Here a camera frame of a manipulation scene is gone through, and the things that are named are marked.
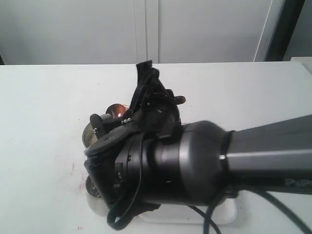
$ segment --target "white wall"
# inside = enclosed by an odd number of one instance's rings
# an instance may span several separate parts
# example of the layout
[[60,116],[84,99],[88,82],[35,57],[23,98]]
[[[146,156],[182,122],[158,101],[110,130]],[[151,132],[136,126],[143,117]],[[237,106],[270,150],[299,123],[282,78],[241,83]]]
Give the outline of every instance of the white wall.
[[0,0],[6,64],[263,60],[283,0]]
[[303,5],[284,60],[292,57],[312,57],[312,0],[306,0]]

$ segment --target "cabinet door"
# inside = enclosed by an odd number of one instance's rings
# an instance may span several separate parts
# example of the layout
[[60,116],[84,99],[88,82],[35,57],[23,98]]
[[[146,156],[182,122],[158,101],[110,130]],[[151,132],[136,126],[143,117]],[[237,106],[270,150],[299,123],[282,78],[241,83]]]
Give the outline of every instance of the cabinet door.
[[145,60],[144,0],[0,1],[6,64],[137,63]]
[[148,57],[161,63],[261,61],[282,4],[283,0],[147,0]]

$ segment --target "white table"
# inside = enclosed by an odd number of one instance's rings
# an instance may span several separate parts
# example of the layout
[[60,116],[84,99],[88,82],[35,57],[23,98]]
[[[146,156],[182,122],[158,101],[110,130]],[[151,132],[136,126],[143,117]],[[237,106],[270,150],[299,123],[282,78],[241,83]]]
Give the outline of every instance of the white table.
[[[312,76],[299,62],[155,64],[187,102],[183,122],[241,130],[312,114]],[[89,209],[81,133],[90,114],[129,104],[134,65],[0,66],[0,233],[115,234]],[[275,194],[312,227],[312,196]],[[262,198],[242,192],[232,234],[298,233]],[[136,220],[120,233],[201,233],[201,225]]]

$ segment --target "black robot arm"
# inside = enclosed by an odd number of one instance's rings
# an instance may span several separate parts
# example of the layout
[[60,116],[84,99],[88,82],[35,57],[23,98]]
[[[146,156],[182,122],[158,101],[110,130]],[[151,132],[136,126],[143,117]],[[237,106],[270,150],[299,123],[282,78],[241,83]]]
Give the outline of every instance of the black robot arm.
[[206,232],[213,208],[239,190],[312,193],[312,115],[237,132],[209,121],[181,125],[183,98],[164,88],[151,61],[137,71],[122,117],[90,117],[97,140],[84,165],[110,208],[112,228],[167,203],[209,206]]

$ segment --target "white cabinet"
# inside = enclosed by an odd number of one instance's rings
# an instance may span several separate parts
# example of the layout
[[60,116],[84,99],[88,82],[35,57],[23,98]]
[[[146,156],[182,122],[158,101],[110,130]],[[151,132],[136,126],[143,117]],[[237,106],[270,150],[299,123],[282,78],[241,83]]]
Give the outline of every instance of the white cabinet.
[[6,64],[261,61],[283,0],[0,0]]

